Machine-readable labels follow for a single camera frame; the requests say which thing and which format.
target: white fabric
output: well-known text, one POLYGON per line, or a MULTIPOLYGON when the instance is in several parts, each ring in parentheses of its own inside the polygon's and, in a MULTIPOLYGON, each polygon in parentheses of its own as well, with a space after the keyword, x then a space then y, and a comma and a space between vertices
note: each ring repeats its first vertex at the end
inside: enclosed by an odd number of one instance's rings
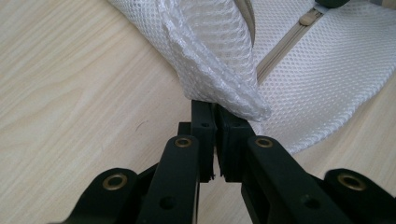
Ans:
POLYGON ((329 10, 260 87, 255 67, 313 0, 252 1, 254 48, 233 0, 108 1, 175 67, 188 98, 264 120, 255 132, 289 152, 342 126, 396 65, 396 12, 363 0, 329 10))
POLYGON ((339 129, 396 67, 396 11, 366 1, 329 10, 261 84, 273 114, 257 133, 289 152, 339 129))

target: light wood surface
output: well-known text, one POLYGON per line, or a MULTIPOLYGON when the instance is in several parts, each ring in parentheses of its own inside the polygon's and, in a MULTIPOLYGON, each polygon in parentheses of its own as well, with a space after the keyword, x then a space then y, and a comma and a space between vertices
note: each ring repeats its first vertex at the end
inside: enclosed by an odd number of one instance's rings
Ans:
MULTIPOLYGON (((395 96, 393 77, 295 158, 319 177, 353 169, 395 195, 395 96)), ((144 171, 189 120, 175 71, 106 0, 0 0, 0 223, 64 220, 97 175, 144 171)), ((203 184, 198 218, 250 223, 240 185, 203 184)))

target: zipper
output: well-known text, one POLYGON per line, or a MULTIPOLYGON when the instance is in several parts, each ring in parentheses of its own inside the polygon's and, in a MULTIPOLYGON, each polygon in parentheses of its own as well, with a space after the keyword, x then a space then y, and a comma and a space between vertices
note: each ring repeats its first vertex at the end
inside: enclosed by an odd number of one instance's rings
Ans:
POLYGON ((297 24, 288 31, 267 56, 262 59, 259 65, 257 65, 257 79, 259 84, 264 82, 275 66, 322 16, 323 13, 312 8, 299 19, 297 24))

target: zipper teeth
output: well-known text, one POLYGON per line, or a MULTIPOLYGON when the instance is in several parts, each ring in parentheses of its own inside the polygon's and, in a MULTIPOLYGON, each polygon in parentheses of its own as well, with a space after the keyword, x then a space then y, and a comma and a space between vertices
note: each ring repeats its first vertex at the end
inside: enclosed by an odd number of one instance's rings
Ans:
POLYGON ((262 84, 265 78, 271 73, 275 66, 285 57, 287 52, 297 44, 304 34, 317 22, 323 14, 316 9, 311 9, 307 13, 315 15, 315 21, 309 25, 304 26, 299 22, 295 24, 290 31, 279 41, 279 43, 265 56, 257 65, 257 79, 259 84, 262 84))

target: wooden table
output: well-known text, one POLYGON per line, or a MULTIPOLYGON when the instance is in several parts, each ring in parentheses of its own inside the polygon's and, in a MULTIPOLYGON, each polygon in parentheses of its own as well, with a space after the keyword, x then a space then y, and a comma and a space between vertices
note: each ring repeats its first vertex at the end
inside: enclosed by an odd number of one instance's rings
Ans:
MULTIPOLYGON (((395 195, 395 96, 393 77, 295 158, 319 177, 353 169, 395 195)), ((0 0, 0 223, 64 220, 97 175, 149 168, 188 120, 176 72, 106 0, 0 0)), ((251 222, 240 185, 203 184, 198 220, 251 222)))

